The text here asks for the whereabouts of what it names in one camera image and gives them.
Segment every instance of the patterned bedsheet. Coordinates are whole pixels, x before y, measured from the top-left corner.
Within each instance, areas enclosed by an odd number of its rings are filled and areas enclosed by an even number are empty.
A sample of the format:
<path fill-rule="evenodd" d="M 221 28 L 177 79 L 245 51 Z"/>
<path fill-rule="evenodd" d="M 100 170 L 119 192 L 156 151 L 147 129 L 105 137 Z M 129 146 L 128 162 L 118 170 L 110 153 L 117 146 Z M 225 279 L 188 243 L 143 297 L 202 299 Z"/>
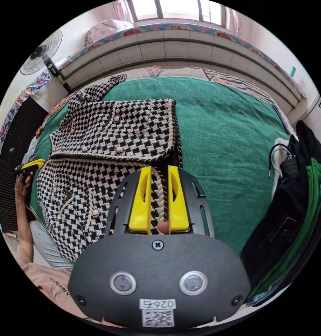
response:
<path fill-rule="evenodd" d="M 226 75 L 224 73 L 216 72 L 214 70 L 203 69 L 203 68 L 198 68 L 198 67 L 193 67 L 193 66 L 182 68 L 182 69 L 168 69 L 163 66 L 154 65 L 151 67 L 124 71 L 124 73 L 127 75 L 126 81 L 133 81 L 135 79 L 156 78 L 156 77 L 191 77 L 191 78 L 201 79 L 203 81 L 215 82 L 221 85 L 225 85 L 225 86 L 237 89 L 241 92 L 244 92 L 248 95 L 251 95 L 257 99 L 260 99 L 270 104 L 274 108 L 276 113 L 278 114 L 279 118 L 281 119 L 285 127 L 285 130 L 289 134 L 293 134 L 296 137 L 296 133 L 294 129 L 292 128 L 288 118 L 283 113 L 283 111 L 279 108 L 279 106 L 276 104 L 273 98 L 267 92 L 260 89 L 258 86 L 244 79 L 231 76 L 231 75 Z M 109 77 L 111 76 L 94 81 L 91 84 L 88 84 L 87 86 L 82 88 L 81 90 L 84 90 L 86 87 L 90 85 L 106 82 L 109 79 Z M 45 118 L 41 127 L 44 127 L 47 120 L 68 103 L 70 97 L 73 94 L 64 98 L 61 102 L 59 102 L 56 106 L 54 106 L 51 109 L 50 114 Z M 40 129 L 37 131 L 36 135 L 34 136 L 29 146 L 28 152 L 24 156 L 23 162 L 25 162 L 27 158 L 29 158 L 34 153 L 39 136 L 40 136 Z"/>

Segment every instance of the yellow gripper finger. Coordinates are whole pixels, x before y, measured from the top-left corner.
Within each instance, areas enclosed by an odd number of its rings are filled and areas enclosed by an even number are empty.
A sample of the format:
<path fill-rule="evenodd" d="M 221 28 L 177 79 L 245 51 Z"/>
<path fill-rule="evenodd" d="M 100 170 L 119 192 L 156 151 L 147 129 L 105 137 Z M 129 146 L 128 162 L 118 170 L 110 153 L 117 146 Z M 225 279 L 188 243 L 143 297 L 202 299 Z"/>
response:
<path fill-rule="evenodd" d="M 174 166 L 168 166 L 168 221 L 169 234 L 174 231 L 189 229 L 189 219 L 179 171 L 178 167 Z"/>
<path fill-rule="evenodd" d="M 151 234 L 151 167 L 141 169 L 129 220 L 129 229 Z"/>
<path fill-rule="evenodd" d="M 37 165 L 38 168 L 40 169 L 44 165 L 44 163 L 45 163 L 45 160 L 43 160 L 43 159 L 37 159 L 37 160 L 30 161 L 30 162 L 24 164 L 21 167 L 21 169 L 26 169 L 28 167 L 32 167 L 32 166 L 35 166 L 35 165 Z"/>

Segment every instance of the lens ring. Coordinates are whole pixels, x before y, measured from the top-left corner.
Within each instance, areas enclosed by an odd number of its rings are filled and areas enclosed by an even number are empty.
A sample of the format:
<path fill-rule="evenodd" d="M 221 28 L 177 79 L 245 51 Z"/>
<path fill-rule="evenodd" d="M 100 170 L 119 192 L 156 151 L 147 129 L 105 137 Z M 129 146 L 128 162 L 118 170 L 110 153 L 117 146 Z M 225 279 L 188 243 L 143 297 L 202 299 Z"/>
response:
<path fill-rule="evenodd" d="M 189 280 L 189 278 L 193 278 L 193 277 L 196 277 L 198 282 L 201 283 L 199 288 L 196 289 L 196 290 L 189 290 L 187 288 L 187 284 L 185 284 L 185 282 L 187 280 Z M 199 271 L 191 271 L 191 272 L 188 272 L 186 274 L 184 274 L 180 281 L 179 281 L 179 287 L 180 287 L 180 290 L 185 294 L 185 295 L 189 295 L 189 296 L 193 296 L 193 295 L 198 295 L 200 293 L 202 293 L 206 287 L 207 287 L 207 277 L 199 272 Z"/>
<path fill-rule="evenodd" d="M 125 277 L 127 278 L 129 281 L 130 281 L 130 287 L 129 289 L 127 290 L 120 290 L 117 288 L 117 286 L 115 285 L 115 280 L 118 278 L 118 277 Z M 132 294 L 136 288 L 137 288 L 137 282 L 136 282 L 136 279 L 130 274 L 130 273 L 127 273 L 127 272 L 116 272 L 114 273 L 111 277 L 110 277 L 110 288 L 116 293 L 116 294 L 119 294 L 119 295 L 130 295 Z"/>

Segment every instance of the black and white tweed jacket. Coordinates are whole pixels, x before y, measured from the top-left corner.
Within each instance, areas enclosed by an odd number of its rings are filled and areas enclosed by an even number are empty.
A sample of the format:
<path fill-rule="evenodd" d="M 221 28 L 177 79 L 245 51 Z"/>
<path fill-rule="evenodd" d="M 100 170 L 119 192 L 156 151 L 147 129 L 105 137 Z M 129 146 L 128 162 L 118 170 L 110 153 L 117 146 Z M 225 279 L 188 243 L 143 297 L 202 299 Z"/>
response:
<path fill-rule="evenodd" d="M 75 261 L 108 232 L 110 202 L 128 174 L 151 165 L 152 234 L 167 214 L 167 165 L 182 168 L 172 99 L 101 101 L 126 75 L 76 93 L 51 134 L 52 150 L 37 176 L 38 201 L 61 256 Z"/>

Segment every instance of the electric fan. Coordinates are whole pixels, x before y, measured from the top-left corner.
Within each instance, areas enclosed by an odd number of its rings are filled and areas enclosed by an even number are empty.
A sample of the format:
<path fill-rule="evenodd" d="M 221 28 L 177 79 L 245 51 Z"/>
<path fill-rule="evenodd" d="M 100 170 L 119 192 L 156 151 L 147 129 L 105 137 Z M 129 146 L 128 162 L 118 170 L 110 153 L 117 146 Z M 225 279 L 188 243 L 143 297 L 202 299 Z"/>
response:
<path fill-rule="evenodd" d="M 60 47 L 61 41 L 62 32 L 57 30 L 32 52 L 31 56 L 20 68 L 20 73 L 23 75 L 31 75 L 46 66 L 52 76 L 60 80 L 67 92 L 72 93 L 73 89 L 63 80 L 60 71 L 52 61 L 52 57 Z"/>

